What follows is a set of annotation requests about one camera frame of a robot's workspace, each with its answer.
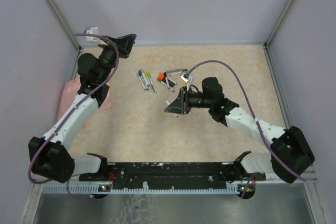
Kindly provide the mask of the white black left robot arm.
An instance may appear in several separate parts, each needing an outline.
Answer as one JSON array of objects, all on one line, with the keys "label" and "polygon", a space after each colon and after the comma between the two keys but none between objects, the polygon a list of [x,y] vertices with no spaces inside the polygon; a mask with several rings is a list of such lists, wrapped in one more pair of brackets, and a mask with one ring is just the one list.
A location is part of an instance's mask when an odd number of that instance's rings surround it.
[{"label": "white black left robot arm", "polygon": [[43,183],[54,180],[67,182],[72,176],[91,174],[98,180],[108,177],[109,167],[104,157],[86,154],[73,158],[69,149],[84,123],[107,98],[108,82],[114,76],[121,58],[127,59],[136,40],[136,34],[117,38],[78,33],[78,37],[98,38],[100,56],[82,54],[77,61],[80,88],[74,101],[58,122],[42,137],[33,137],[28,143],[30,164],[27,176],[38,184],[33,175],[44,177]]}]

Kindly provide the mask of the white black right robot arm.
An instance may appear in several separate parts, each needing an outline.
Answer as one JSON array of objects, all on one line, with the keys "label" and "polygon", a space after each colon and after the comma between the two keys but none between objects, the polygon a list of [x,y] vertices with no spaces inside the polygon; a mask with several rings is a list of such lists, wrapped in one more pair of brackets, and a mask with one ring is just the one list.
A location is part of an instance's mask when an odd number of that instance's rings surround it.
[{"label": "white black right robot arm", "polygon": [[244,155],[234,167],[239,179],[248,179],[253,173],[274,173],[292,184],[297,179],[304,180],[302,174],[315,162],[301,129],[296,126],[286,129],[254,117],[225,97],[215,77],[204,79],[201,91],[181,87],[177,98],[164,111],[187,115],[193,108],[207,109],[214,121],[246,134],[268,150]]}]

